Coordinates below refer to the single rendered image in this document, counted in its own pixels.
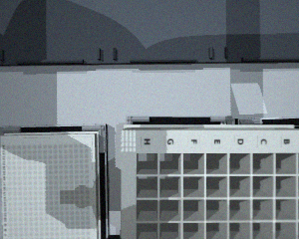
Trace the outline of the white deep-well block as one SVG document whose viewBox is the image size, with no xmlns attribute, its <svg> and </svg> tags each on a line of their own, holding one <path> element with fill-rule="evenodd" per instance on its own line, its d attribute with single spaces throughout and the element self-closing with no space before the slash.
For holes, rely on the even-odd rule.
<svg viewBox="0 0 299 239">
<path fill-rule="evenodd" d="M 298 153 L 294 124 L 124 124 L 122 239 L 299 239 Z"/>
</svg>

